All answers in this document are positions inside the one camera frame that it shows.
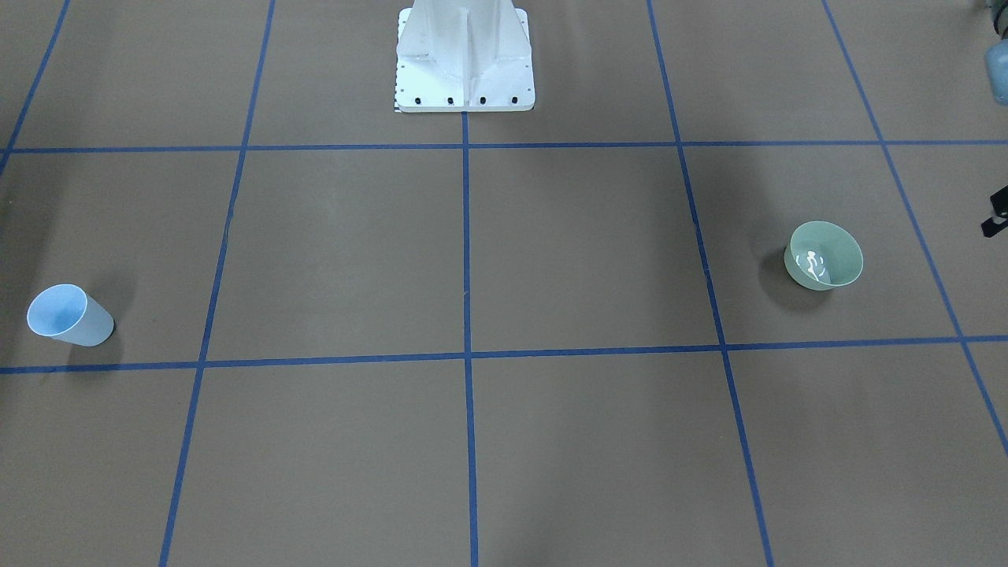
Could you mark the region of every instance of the green bowl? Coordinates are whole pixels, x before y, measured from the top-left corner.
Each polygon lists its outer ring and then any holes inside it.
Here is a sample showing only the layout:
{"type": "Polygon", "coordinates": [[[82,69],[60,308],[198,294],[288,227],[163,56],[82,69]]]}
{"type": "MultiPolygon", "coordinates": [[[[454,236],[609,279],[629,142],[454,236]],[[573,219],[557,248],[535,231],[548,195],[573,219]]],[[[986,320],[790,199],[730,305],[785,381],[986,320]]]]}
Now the green bowl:
{"type": "Polygon", "coordinates": [[[865,266],[858,241],[843,228],[811,221],[794,229],[784,250],[787,273],[799,285],[825,292],[854,282],[865,266]]]}

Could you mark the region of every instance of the plastic cup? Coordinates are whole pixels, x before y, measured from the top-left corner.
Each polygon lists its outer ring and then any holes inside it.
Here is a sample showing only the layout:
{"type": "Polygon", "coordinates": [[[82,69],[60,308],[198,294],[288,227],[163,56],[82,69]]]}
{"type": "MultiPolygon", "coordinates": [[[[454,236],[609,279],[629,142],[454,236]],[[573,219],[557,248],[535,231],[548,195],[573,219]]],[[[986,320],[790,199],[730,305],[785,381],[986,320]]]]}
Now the plastic cup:
{"type": "Polygon", "coordinates": [[[81,346],[109,338],[115,323],[105,308],[73,284],[38,294],[28,306],[28,327],[36,334],[81,346]]]}

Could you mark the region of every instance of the metal base plate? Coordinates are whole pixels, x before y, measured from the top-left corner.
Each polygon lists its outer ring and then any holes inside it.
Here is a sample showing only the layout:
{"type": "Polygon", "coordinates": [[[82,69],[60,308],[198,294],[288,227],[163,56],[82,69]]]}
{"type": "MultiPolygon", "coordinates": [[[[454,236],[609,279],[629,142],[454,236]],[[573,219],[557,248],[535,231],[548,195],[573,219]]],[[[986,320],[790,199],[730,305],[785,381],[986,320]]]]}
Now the metal base plate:
{"type": "MultiPolygon", "coordinates": [[[[399,12],[398,36],[412,8],[399,12]]],[[[528,34],[528,14],[515,8],[528,34]]],[[[466,101],[462,79],[440,72],[433,62],[398,59],[395,70],[396,112],[512,112],[531,110],[535,85],[531,62],[501,62],[473,80],[472,98],[466,101]]]]}

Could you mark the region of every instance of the light blue cup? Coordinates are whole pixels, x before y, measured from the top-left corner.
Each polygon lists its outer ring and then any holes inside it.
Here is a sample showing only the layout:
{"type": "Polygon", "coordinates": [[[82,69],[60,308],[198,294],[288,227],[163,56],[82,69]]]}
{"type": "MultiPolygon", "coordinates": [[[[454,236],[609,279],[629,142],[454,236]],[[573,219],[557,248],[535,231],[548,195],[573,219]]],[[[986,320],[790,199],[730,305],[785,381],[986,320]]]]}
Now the light blue cup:
{"type": "Polygon", "coordinates": [[[28,327],[36,335],[95,346],[109,338],[115,323],[84,290],[60,284],[39,294],[28,306],[28,327]]]}
{"type": "Polygon", "coordinates": [[[988,49],[984,59],[994,100],[1002,106],[1008,106],[1008,39],[1002,39],[988,49]]]}

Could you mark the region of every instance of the grid line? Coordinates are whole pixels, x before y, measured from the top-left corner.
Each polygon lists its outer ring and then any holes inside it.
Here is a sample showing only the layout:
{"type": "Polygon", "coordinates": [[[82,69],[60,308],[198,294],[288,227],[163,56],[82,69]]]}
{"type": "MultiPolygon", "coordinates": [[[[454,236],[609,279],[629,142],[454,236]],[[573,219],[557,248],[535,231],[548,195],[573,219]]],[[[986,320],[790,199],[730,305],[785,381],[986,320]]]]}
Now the grid line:
{"type": "Polygon", "coordinates": [[[917,242],[920,244],[920,248],[924,253],[924,258],[927,260],[927,265],[931,270],[931,276],[934,278],[934,285],[937,287],[938,293],[941,295],[941,301],[944,303],[946,310],[949,312],[949,319],[952,321],[953,328],[956,330],[956,337],[963,348],[963,354],[966,355],[970,371],[973,373],[973,379],[977,382],[977,388],[980,390],[980,395],[984,401],[984,406],[986,406],[987,413],[991,418],[994,429],[998,434],[998,438],[1001,440],[1001,448],[1004,450],[1005,456],[1008,456],[1008,437],[1005,436],[1005,430],[1001,425],[1001,419],[998,417],[997,410],[994,408],[994,403],[991,401],[990,393],[987,391],[987,385],[984,383],[984,378],[981,376],[980,369],[977,367],[977,363],[973,358],[973,352],[970,350],[969,341],[966,340],[966,337],[963,334],[963,328],[960,326],[959,318],[956,316],[956,310],[953,308],[952,300],[949,299],[949,294],[946,291],[944,284],[941,281],[941,275],[938,273],[937,264],[931,256],[930,248],[927,247],[927,240],[924,238],[924,233],[920,229],[920,224],[917,222],[917,216],[913,213],[910,198],[906,194],[906,189],[903,187],[903,182],[896,168],[896,163],[892,159],[892,153],[889,151],[889,144],[886,141],[885,136],[882,135],[882,128],[879,126],[878,120],[875,118],[875,112],[872,111],[871,103],[868,102],[868,95],[865,93],[864,85],[861,83],[861,79],[858,77],[858,72],[854,68],[854,60],[851,59],[851,53],[847,49],[847,43],[844,41],[844,36],[840,32],[840,26],[837,24],[837,19],[834,17],[833,10],[830,8],[830,2],[829,0],[822,0],[822,2],[823,9],[826,10],[826,15],[830,20],[830,25],[833,27],[834,35],[836,35],[837,42],[840,44],[840,50],[843,52],[844,60],[847,62],[848,70],[851,73],[851,77],[854,79],[854,84],[858,88],[858,94],[861,95],[861,102],[864,103],[865,111],[868,113],[868,118],[872,123],[872,128],[875,129],[875,135],[879,139],[879,147],[882,148],[882,153],[885,155],[886,163],[889,165],[889,172],[892,174],[893,182],[896,184],[896,190],[899,192],[899,197],[902,199],[903,206],[906,209],[906,215],[910,220],[910,224],[913,226],[913,232],[917,236],[917,242]]]}
{"type": "MultiPolygon", "coordinates": [[[[591,147],[789,147],[789,146],[850,146],[850,145],[927,145],[971,146],[1008,145],[1008,140],[651,140],[651,141],[553,141],[553,142],[470,142],[471,150],[482,149],[543,149],[591,147]]],[[[304,144],[238,144],[238,145],[138,145],[81,147],[10,147],[10,154],[52,153],[169,153],[200,151],[354,151],[386,149],[462,149],[462,143],[304,143],[304,144]]]]}
{"type": "MultiPolygon", "coordinates": [[[[242,147],[248,147],[249,136],[252,133],[252,120],[255,117],[255,103],[259,95],[259,83],[262,80],[262,70],[266,63],[266,49],[269,45],[269,32],[273,23],[273,11],[276,8],[276,0],[269,0],[269,8],[266,11],[266,23],[262,32],[262,44],[259,47],[259,60],[256,64],[255,79],[252,82],[252,94],[249,96],[248,114],[245,118],[245,130],[242,134],[242,147]]],[[[178,453],[178,466],[175,470],[175,481],[171,490],[171,500],[168,506],[168,517],[164,526],[164,540],[161,543],[161,555],[158,563],[159,567],[166,567],[168,564],[168,554],[171,551],[171,538],[174,534],[175,517],[178,513],[178,501],[181,497],[182,481],[185,477],[185,464],[188,460],[188,449],[193,440],[193,428],[196,423],[197,407],[200,404],[200,390],[203,385],[203,374],[206,369],[207,353],[210,350],[210,337],[214,329],[214,316],[217,312],[217,300],[221,292],[221,279],[224,276],[224,261],[228,254],[228,237],[231,230],[231,222],[235,216],[235,203],[238,200],[238,191],[242,183],[242,173],[245,167],[245,155],[247,149],[242,149],[238,153],[238,163],[235,166],[235,180],[231,188],[231,200],[228,203],[228,213],[224,221],[224,234],[221,237],[220,252],[217,258],[217,269],[214,274],[214,287],[210,295],[210,305],[207,308],[207,321],[204,326],[203,341],[200,347],[200,359],[196,369],[196,376],[193,379],[193,394],[190,399],[188,412],[185,417],[185,429],[182,433],[181,449],[178,453]]]]}
{"type": "Polygon", "coordinates": [[[469,457],[469,561],[480,565],[480,530],[476,479],[476,404],[473,395],[472,239],[469,207],[469,113],[462,113],[463,360],[466,368],[466,439],[469,457]]]}
{"type": "MultiPolygon", "coordinates": [[[[893,339],[850,339],[836,341],[796,341],[769,343],[726,343],[729,351],[803,350],[820,348],[864,348],[968,343],[1008,342],[1008,335],[977,335],[959,337],[903,337],[893,339]]],[[[679,354],[719,352],[720,344],[626,346],[597,348],[556,348],[529,350],[474,350],[473,360],[499,358],[542,358],[557,356],[618,356],[641,354],[679,354]]],[[[171,370],[204,368],[250,368],[305,365],[380,364],[383,362],[424,362],[430,360],[465,360],[465,352],[422,352],[413,354],[365,354],[342,356],[304,356],[293,358],[234,358],[220,360],[175,360],[165,362],[121,362],[95,364],[45,364],[35,366],[0,367],[0,375],[48,374],[53,372],[107,372],[114,370],[171,370]]]]}
{"type": "Polygon", "coordinates": [[[24,104],[21,105],[21,112],[17,115],[17,122],[14,123],[10,139],[7,140],[7,149],[0,156],[0,176],[7,168],[7,160],[10,159],[11,150],[14,148],[14,144],[17,143],[17,136],[21,133],[21,127],[24,126],[24,119],[28,116],[28,109],[31,108],[31,101],[34,100],[35,92],[38,91],[38,84],[42,81],[45,67],[49,64],[49,58],[52,56],[52,50],[56,46],[56,39],[59,38],[59,31],[62,29],[64,21],[67,20],[68,11],[70,11],[70,0],[64,0],[62,7],[59,9],[59,16],[56,17],[56,25],[52,28],[52,35],[49,36],[49,43],[42,54],[42,61],[38,64],[38,71],[35,72],[35,78],[31,82],[31,87],[28,88],[28,94],[24,97],[24,104]]]}
{"type": "Polygon", "coordinates": [[[682,185],[685,189],[686,199],[689,202],[689,215],[692,218],[697,236],[697,248],[700,252],[701,264],[704,268],[704,276],[707,278],[708,299],[711,303],[711,315],[714,318],[715,330],[718,334],[718,346],[721,351],[721,360],[725,369],[725,379],[728,382],[728,393],[732,400],[732,410],[735,414],[735,427],[738,430],[739,445],[742,449],[742,458],[746,465],[746,475],[749,480],[749,490],[752,494],[753,509],[756,513],[756,524],[759,528],[760,542],[763,546],[763,556],[767,567],[774,567],[773,550],[770,546],[770,535],[766,527],[766,519],[763,516],[763,502],[759,495],[759,483],[756,480],[756,470],[753,467],[752,454],[749,450],[749,440],[746,435],[745,420],[742,416],[742,406],[739,403],[738,389],[735,387],[735,374],[732,371],[732,360],[725,341],[725,329],[721,321],[721,312],[718,309],[718,298],[714,290],[714,278],[711,275],[711,265],[707,257],[707,248],[704,245],[704,232],[701,228],[700,216],[697,212],[697,202],[694,198],[692,184],[689,181],[689,166],[686,163],[685,149],[682,145],[682,137],[679,132],[679,122],[675,115],[675,101],[672,98],[671,83],[668,80],[668,71],[665,67],[665,56],[661,49],[661,37],[658,34],[658,23],[654,17],[654,3],[647,0],[647,13],[651,22],[651,33],[654,36],[654,50],[658,58],[658,70],[661,72],[661,83],[665,89],[665,99],[668,104],[668,117],[672,123],[672,133],[675,136],[676,151],[679,158],[679,167],[682,171],[682,185]]]}

